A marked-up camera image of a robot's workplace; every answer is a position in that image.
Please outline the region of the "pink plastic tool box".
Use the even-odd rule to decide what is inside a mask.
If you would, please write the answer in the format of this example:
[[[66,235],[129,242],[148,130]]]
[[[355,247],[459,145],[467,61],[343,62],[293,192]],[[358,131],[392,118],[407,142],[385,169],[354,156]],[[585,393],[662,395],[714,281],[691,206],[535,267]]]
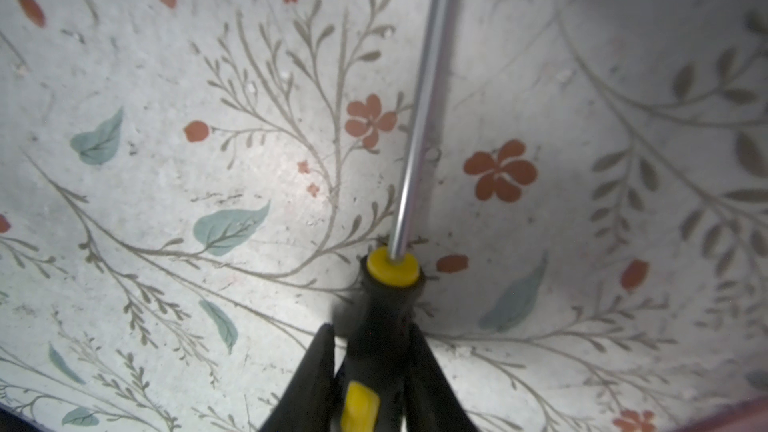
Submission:
[[[758,397],[727,407],[694,421],[679,432],[767,432],[767,397]]]

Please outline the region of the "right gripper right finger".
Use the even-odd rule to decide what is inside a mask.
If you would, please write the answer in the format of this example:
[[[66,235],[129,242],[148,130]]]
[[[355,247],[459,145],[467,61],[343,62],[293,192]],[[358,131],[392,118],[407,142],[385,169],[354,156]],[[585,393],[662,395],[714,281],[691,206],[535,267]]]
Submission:
[[[477,432],[416,324],[404,382],[406,428],[412,432]]]

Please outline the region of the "small yellow black screwdriver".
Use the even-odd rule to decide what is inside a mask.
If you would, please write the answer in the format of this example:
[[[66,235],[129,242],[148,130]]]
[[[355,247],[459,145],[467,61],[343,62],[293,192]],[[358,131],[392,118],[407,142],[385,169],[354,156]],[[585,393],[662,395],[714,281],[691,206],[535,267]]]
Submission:
[[[333,431],[407,430],[404,382],[410,325],[415,324],[415,305],[426,283],[418,260],[407,251],[407,242],[453,3],[431,0],[397,210],[387,245],[369,253],[361,265],[362,309],[338,375]]]

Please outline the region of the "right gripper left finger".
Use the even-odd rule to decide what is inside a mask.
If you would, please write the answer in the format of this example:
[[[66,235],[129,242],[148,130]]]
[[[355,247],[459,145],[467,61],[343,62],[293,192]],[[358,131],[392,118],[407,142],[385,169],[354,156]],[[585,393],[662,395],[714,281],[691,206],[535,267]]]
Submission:
[[[334,397],[335,331],[323,324],[261,432],[329,431]]]

